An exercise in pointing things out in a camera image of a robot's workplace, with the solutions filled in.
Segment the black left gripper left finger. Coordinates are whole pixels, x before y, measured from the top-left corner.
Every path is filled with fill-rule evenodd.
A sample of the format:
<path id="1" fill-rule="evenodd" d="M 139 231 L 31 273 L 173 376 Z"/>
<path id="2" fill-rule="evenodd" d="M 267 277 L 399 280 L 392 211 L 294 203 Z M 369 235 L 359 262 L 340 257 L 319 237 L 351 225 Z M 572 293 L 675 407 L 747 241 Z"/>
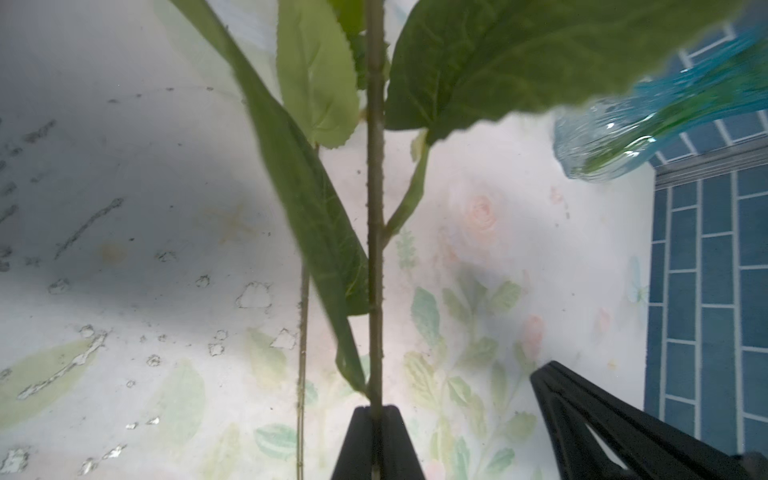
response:
<path id="1" fill-rule="evenodd" d="M 357 407 L 351 417 L 331 480 L 371 480 L 373 423 L 369 407 Z"/>

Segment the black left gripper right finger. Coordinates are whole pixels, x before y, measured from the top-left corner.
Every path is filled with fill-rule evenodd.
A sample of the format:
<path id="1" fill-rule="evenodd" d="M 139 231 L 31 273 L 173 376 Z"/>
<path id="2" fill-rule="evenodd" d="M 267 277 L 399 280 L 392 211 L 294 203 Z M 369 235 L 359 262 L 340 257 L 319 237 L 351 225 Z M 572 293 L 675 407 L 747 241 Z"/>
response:
<path id="1" fill-rule="evenodd" d="M 381 478 L 385 480 L 425 479 L 403 417 L 394 405 L 383 407 Z"/>

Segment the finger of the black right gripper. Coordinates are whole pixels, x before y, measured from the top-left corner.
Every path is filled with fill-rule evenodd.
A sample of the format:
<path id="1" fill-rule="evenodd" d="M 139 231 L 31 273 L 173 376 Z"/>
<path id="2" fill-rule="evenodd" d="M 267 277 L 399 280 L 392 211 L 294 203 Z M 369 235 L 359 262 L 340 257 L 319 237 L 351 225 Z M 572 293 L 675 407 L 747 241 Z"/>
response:
<path id="1" fill-rule="evenodd" d="M 767 457 L 727 455 L 557 361 L 530 381 L 562 479 L 765 479 Z"/>

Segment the yellow sunflower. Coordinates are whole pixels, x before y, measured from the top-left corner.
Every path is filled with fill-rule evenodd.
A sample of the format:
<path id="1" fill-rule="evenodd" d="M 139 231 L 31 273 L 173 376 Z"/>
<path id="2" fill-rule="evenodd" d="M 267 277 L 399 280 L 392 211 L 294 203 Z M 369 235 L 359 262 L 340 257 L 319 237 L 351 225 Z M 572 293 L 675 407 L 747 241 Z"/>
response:
<path id="1" fill-rule="evenodd" d="M 301 267 L 301 286 L 299 302 L 299 357 L 296 404 L 296 479 L 304 479 L 304 438 L 305 438 L 305 403 L 307 371 L 307 330 L 310 278 L 305 265 Z"/>
<path id="2" fill-rule="evenodd" d="M 314 281 L 342 377 L 380 417 L 383 253 L 423 179 L 384 213 L 384 134 L 433 145 L 481 121 L 543 113 L 626 91 L 671 51 L 736 14 L 738 1 L 420 1 L 393 48 L 380 1 L 283 1 L 274 96 L 205 1 L 177 10 L 244 96 L 264 165 Z M 317 155 L 367 112 L 368 240 L 361 243 Z"/>

